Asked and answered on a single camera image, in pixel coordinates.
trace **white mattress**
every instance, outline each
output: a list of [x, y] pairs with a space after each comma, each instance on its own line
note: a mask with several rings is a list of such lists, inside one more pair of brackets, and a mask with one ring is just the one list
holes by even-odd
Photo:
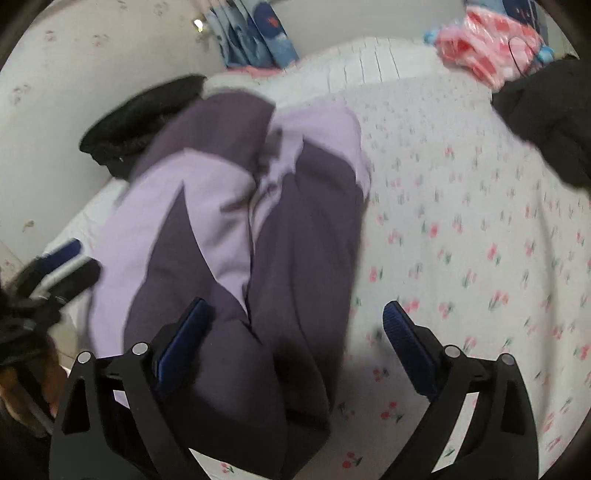
[[[429, 76], [385, 89], [387, 98], [375, 87], [352, 92]], [[560, 184], [539, 153], [492, 113], [489, 92], [465, 74], [450, 74], [430, 47], [363, 39], [270, 79], [216, 76], [206, 90], [228, 86], [279, 107], [347, 90], [374, 165], [334, 433], [298, 478], [379, 478], [423, 415], [426, 401], [376, 337], [384, 305], [397, 297], [444, 344], [483, 358], [515, 355], [543, 473], [591, 406], [588, 197]], [[92, 252], [124, 188], [107, 185], [52, 245], [75, 236]], [[82, 311], [79, 304], [69, 311], [78, 328]], [[472, 408], [470, 398], [438, 468], [453, 462]], [[214, 478], [254, 477], [196, 455]]]

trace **pink fabric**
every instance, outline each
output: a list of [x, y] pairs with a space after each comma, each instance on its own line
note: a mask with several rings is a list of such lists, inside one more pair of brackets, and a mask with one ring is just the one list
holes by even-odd
[[533, 28], [486, 8], [466, 11], [463, 23], [444, 27], [437, 36], [444, 61], [467, 67], [495, 90], [528, 70], [543, 44]]

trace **silver screw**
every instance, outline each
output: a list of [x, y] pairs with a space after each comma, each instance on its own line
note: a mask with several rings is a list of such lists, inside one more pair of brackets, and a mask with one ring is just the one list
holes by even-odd
[[148, 351], [148, 344], [144, 342], [136, 343], [131, 351], [134, 355], [143, 355]]
[[81, 364], [85, 364], [88, 360], [90, 360], [92, 358], [90, 352], [82, 352], [80, 355], [78, 355], [77, 360], [81, 363]]
[[447, 347], [445, 347], [444, 352], [449, 358], [457, 358], [462, 353], [460, 349], [455, 345], [448, 345]]
[[503, 353], [501, 355], [501, 360], [505, 365], [515, 365], [515, 357], [513, 355], [510, 355], [508, 353]]

